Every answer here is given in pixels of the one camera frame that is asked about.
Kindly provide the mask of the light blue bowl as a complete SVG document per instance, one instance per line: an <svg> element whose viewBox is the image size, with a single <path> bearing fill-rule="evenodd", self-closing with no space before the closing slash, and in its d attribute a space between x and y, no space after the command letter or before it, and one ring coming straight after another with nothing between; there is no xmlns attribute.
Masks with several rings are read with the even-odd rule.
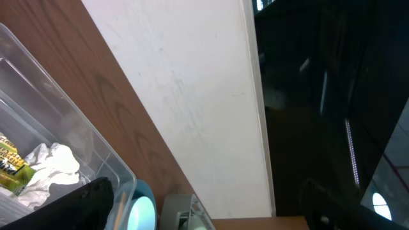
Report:
<svg viewBox="0 0 409 230"><path fill-rule="evenodd" d="M155 230L155 228L156 211L152 201L146 196L133 200L127 216L126 230Z"/></svg>

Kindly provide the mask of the yellow green snack wrapper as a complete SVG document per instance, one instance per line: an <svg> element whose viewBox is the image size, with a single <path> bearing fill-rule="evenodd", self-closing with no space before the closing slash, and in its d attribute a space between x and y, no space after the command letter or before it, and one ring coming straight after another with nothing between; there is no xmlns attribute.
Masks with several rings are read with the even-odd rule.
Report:
<svg viewBox="0 0 409 230"><path fill-rule="evenodd" d="M1 133L1 186L19 196L35 173L18 154L17 147Z"/></svg>

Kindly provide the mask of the dark blue plate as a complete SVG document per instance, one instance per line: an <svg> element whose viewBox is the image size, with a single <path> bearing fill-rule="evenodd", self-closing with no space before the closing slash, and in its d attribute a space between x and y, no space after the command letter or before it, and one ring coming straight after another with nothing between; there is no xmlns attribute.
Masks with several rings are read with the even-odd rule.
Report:
<svg viewBox="0 0 409 230"><path fill-rule="evenodd" d="M153 194L152 189L150 188L150 186L144 181L144 180L140 180L137 179L136 182L136 188L135 188L135 192L134 192L134 199L138 199L142 196L146 196L150 199L150 201L153 203L153 207L155 210L155 227L154 230L157 229L157 222L158 222L158 213L157 213L157 204L156 204L156 200L155 200L155 196Z"/></svg>

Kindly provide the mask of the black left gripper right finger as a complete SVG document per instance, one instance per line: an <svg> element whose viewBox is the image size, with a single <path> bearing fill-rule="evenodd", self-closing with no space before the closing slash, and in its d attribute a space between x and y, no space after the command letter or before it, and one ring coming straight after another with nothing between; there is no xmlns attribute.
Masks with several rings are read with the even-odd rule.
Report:
<svg viewBox="0 0 409 230"><path fill-rule="evenodd" d="M300 191L300 209L309 229L405 230L360 204L306 180Z"/></svg>

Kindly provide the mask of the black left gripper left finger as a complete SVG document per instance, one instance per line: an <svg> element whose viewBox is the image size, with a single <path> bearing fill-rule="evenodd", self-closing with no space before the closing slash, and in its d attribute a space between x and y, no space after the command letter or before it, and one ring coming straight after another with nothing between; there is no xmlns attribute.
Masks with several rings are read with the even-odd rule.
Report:
<svg viewBox="0 0 409 230"><path fill-rule="evenodd" d="M104 230L113 202L111 181L99 177L1 230Z"/></svg>

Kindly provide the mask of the white tissue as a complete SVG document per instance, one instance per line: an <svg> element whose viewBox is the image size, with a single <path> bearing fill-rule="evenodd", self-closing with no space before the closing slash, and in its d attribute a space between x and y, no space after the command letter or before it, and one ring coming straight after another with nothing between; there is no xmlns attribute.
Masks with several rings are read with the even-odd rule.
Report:
<svg viewBox="0 0 409 230"><path fill-rule="evenodd" d="M20 204L34 209L50 197L50 186L73 185L79 182L80 164L68 146L53 143L51 147L41 143L25 161L35 173L25 189L17 196Z"/></svg>

